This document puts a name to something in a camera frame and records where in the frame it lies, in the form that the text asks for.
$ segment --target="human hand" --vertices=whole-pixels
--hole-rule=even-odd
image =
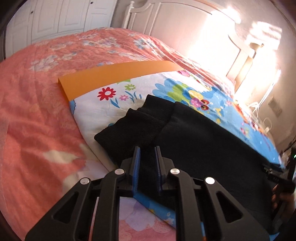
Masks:
[[[274,193],[271,198],[272,202],[272,208],[276,209],[278,204],[276,203],[276,185],[273,189],[272,192]],[[281,216],[281,219],[283,222],[287,222],[290,217],[292,216],[294,210],[295,210],[295,197],[293,193],[281,193],[279,196],[280,200],[287,202],[286,208]]]

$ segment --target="white closet door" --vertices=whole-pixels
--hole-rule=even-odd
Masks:
[[[110,27],[117,0],[91,0],[86,15],[84,31]]]
[[[59,18],[59,31],[83,29],[89,0],[64,0]]]
[[[35,5],[36,0],[28,0],[8,23],[5,38],[6,58],[31,44],[32,20]]]
[[[33,18],[32,40],[56,34],[63,0],[38,0]]]

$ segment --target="pink floral comforter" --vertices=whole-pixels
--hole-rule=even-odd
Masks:
[[[0,210],[24,240],[33,225],[86,173],[104,167],[85,144],[57,77],[103,64],[170,60],[228,94],[215,79],[161,41],[125,29],[102,28],[31,45],[0,63]],[[174,240],[175,230],[134,199],[123,209],[120,240]],[[135,217],[145,214],[143,222]]]

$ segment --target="black folded fabric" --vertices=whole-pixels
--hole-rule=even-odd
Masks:
[[[157,195],[154,147],[191,177],[214,177],[267,230],[271,230],[272,191],[261,164],[267,160],[192,108],[148,95],[144,105],[95,135],[95,140],[120,166],[141,148],[138,188],[163,205],[173,199]]]

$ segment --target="white headboard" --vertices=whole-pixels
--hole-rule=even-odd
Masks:
[[[223,15],[227,27],[212,17],[217,13]],[[122,25],[155,37],[232,80],[246,59],[255,56],[255,51],[236,35],[234,26],[225,9],[208,0],[147,0],[141,8],[134,8],[131,2]]]

